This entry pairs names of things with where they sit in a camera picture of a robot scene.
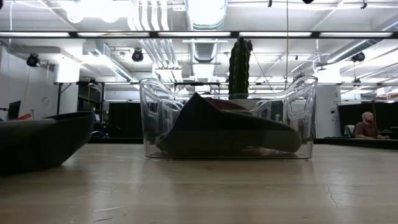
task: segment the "spotlight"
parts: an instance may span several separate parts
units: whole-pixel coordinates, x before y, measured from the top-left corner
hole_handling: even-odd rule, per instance
[[[37,68],[40,66],[40,59],[38,54],[31,54],[26,60],[26,64],[29,67]]]
[[[141,62],[144,59],[142,49],[134,49],[134,53],[132,54],[131,59],[135,62]]]
[[[362,52],[359,54],[356,54],[353,57],[351,57],[351,60],[353,62],[363,62],[363,60],[365,60],[365,54]]]

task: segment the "man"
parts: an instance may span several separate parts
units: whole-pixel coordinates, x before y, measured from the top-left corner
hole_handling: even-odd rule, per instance
[[[361,139],[389,139],[389,136],[381,136],[373,121],[373,114],[365,112],[362,114],[362,122],[355,126],[355,137]]]

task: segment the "clear plastic container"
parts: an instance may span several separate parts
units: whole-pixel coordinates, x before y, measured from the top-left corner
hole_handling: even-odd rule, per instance
[[[273,94],[178,95],[152,78],[140,92],[147,157],[312,157],[315,77]]]

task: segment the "wooden table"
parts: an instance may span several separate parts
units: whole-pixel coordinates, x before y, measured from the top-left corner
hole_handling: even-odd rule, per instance
[[[398,152],[316,145],[310,160],[146,159],[90,144],[0,178],[1,224],[397,223]]]

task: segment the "green cactus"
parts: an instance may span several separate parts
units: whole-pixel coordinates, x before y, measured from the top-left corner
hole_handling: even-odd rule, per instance
[[[249,61],[252,43],[243,37],[238,38],[229,58],[229,94],[240,93],[238,98],[247,98],[249,93]]]

